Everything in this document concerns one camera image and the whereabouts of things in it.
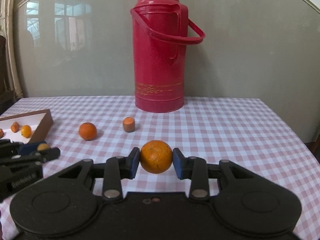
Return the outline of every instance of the pink and white checkered tablecloth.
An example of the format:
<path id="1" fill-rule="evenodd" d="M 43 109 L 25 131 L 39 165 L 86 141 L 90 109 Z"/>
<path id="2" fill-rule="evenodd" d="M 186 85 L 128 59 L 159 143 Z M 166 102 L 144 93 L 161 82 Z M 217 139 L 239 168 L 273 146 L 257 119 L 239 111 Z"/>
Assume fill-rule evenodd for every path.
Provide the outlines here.
<path id="1" fill-rule="evenodd" d="M 59 147 L 61 157 L 44 165 L 48 177 L 73 163 L 91 158 L 103 163 L 107 158 L 128 155 L 133 147 L 158 139 L 185 156 L 199 156 L 208 163 L 230 159 L 239 165 L 293 191 L 301 200 L 302 215 L 295 228 L 303 240 L 320 237 L 320 165 L 298 136 L 259 99 L 186 98 L 183 108 L 166 114 L 141 111 L 132 96 L 91 96 L 23 98 L 3 116 L 49 108 L 54 124 L 46 138 Z M 126 133 L 122 120 L 132 116 L 137 130 Z M 84 141 L 79 125 L 92 122 L 98 138 Z M 94 193 L 101 195 L 102 181 Z M 173 166 L 159 175 L 138 168 L 134 180 L 122 181 L 128 191 L 185 191 L 190 181 L 179 180 Z M 210 193 L 216 195 L 216 180 L 210 180 Z M 0 205 L 5 240 L 17 229 L 9 212 L 12 197 Z"/>

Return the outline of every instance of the thermos base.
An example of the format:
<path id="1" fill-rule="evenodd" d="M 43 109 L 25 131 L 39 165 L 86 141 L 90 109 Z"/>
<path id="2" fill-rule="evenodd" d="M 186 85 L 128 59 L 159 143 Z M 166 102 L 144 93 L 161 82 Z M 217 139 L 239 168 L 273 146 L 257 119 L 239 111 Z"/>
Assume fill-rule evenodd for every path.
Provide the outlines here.
<path id="1" fill-rule="evenodd" d="M 149 101 L 136 96 L 136 106 L 143 111 L 151 113 L 168 113 L 180 109 L 184 104 L 184 98 L 171 101 Z"/>

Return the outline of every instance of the curtain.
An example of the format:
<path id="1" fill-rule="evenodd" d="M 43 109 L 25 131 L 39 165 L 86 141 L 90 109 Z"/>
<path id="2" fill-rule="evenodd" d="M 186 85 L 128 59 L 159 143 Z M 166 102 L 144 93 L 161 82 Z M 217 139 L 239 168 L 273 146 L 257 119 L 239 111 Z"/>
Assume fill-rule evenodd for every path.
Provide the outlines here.
<path id="1" fill-rule="evenodd" d="M 0 34 L 6 38 L 6 61 L 10 90 L 15 92 L 17 98 L 22 98 L 13 48 L 13 1 L 0 0 Z"/>

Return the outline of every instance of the black robotic gripper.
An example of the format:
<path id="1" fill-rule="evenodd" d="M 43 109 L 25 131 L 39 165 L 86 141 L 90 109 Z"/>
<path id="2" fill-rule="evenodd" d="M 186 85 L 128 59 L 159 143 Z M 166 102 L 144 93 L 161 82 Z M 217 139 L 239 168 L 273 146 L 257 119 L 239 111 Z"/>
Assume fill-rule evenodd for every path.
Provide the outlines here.
<path id="1" fill-rule="evenodd" d="M 173 150 L 184 192 L 129 192 L 121 179 L 134 179 L 140 150 L 94 164 L 82 160 L 17 193 L 10 206 L 20 231 L 17 240 L 297 240 L 292 231 L 301 215 L 295 194 L 229 161 L 207 164 Z M 103 178 L 102 196 L 92 193 Z M 210 196 L 208 179 L 220 192 Z"/>

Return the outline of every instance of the table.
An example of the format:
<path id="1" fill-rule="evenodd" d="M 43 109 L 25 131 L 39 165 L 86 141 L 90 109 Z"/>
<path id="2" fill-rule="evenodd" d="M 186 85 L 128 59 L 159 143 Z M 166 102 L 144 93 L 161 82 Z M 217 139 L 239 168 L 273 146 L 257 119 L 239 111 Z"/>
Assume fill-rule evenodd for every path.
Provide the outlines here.
<path id="1" fill-rule="evenodd" d="M 198 156 L 208 163 L 230 159 L 239 165 L 293 191 L 301 200 L 302 215 L 295 233 L 303 240 L 320 237 L 320 165 L 298 136 L 259 99 L 187 97 L 175 112 L 154 114 L 141 111 L 132 96 L 90 96 L 23 98 L 3 116 L 49 108 L 54 124 L 47 143 L 59 147 L 61 157 L 44 165 L 48 177 L 73 163 L 91 158 L 103 163 L 117 155 L 127 156 L 133 147 L 158 139 L 185 156 Z M 122 120 L 132 116 L 137 130 L 126 133 Z M 98 138 L 84 141 L 78 136 L 83 122 L 97 126 Z M 94 193 L 101 195 L 102 181 Z M 190 181 L 177 179 L 173 166 L 154 175 L 138 168 L 134 180 L 122 181 L 128 191 L 185 191 Z M 210 194 L 218 193 L 217 181 L 210 180 Z M 12 198 L 1 204 L 4 239 L 17 230 L 10 217 Z"/>

